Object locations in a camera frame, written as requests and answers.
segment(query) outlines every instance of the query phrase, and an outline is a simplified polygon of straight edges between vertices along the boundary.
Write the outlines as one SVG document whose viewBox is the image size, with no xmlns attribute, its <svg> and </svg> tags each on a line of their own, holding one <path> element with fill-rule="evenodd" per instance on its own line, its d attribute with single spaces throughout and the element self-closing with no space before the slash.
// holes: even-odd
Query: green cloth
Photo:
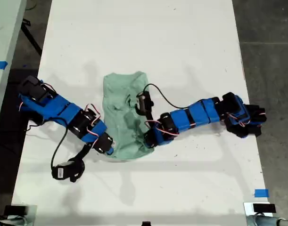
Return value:
<svg viewBox="0 0 288 226">
<path fill-rule="evenodd" d="M 136 95 L 147 85 L 143 72 L 135 74 L 109 74 L 103 80 L 104 123 L 115 142 L 114 153 L 109 157 L 130 160 L 154 151 L 144 145 L 146 118 L 137 115 L 134 106 Z"/>
</svg>

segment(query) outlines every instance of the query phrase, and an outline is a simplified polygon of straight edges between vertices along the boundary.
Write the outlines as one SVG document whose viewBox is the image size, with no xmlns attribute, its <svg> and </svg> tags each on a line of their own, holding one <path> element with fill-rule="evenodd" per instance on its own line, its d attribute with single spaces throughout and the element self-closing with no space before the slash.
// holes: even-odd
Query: white label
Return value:
<svg viewBox="0 0 288 226">
<path fill-rule="evenodd" d="M 63 168 L 58 168 L 58 178 L 63 178 Z"/>
</svg>

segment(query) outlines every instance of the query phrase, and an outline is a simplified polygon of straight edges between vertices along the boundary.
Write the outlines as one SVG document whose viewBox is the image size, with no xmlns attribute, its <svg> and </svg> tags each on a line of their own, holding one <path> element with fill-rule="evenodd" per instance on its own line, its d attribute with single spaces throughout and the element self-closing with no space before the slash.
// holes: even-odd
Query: white table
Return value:
<svg viewBox="0 0 288 226">
<path fill-rule="evenodd" d="M 248 103 L 231 0 L 54 0 L 38 77 L 79 106 L 102 110 L 103 77 L 146 72 L 177 105 L 232 91 Z M 151 88 L 154 116 L 173 110 Z M 184 132 L 149 156 L 99 161 L 75 184 L 51 177 L 64 128 L 27 133 L 13 203 L 37 205 L 35 225 L 244 226 L 243 202 L 264 188 L 255 137 L 219 124 Z M 71 133 L 55 164 L 83 143 Z"/>
<path fill-rule="evenodd" d="M 25 5 L 26 0 L 0 0 L 0 61 L 8 63 L 5 70 L 0 70 L 0 109 L 25 12 Z"/>
</svg>

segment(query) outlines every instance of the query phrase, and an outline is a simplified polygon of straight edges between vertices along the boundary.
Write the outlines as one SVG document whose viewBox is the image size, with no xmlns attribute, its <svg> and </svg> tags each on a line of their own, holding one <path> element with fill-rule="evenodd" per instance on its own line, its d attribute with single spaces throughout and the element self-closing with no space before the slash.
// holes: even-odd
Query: green t-shirt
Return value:
<svg viewBox="0 0 288 226">
<path fill-rule="evenodd" d="M 103 80 L 103 110 L 107 133 L 114 139 L 111 158 L 131 160 L 154 151 L 144 145 L 146 118 L 135 112 L 136 95 L 147 85 L 143 72 L 135 74 L 109 74 Z"/>
</svg>

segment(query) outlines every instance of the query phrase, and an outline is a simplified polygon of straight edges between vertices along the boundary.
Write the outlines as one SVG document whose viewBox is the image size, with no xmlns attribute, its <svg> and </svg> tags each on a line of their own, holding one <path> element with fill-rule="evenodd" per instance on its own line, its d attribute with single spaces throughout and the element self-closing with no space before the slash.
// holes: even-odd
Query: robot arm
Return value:
<svg viewBox="0 0 288 226">
<path fill-rule="evenodd" d="M 227 130 L 240 138 L 249 134 L 259 136 L 261 124 L 266 121 L 264 108 L 245 105 L 231 92 L 223 95 L 222 101 L 218 97 L 202 99 L 188 107 L 163 113 L 157 121 L 152 117 L 154 103 L 149 92 L 144 89 L 137 98 L 136 112 L 146 116 L 150 126 L 144 135 L 147 147 L 168 144 L 181 132 L 218 121 L 223 121 Z"/>
<path fill-rule="evenodd" d="M 47 121 L 54 121 L 64 126 L 66 133 L 70 130 L 86 143 L 74 158 L 53 166 L 58 145 L 51 163 L 53 178 L 58 180 L 70 178 L 75 182 L 84 172 L 82 159 L 91 148 L 108 155 L 113 153 L 113 139 L 105 132 L 106 125 L 91 109 L 86 107 L 83 110 L 60 96 L 49 84 L 32 76 L 27 77 L 19 85 L 18 92 L 22 99 L 21 110 L 27 111 L 34 122 L 43 125 Z"/>
</svg>

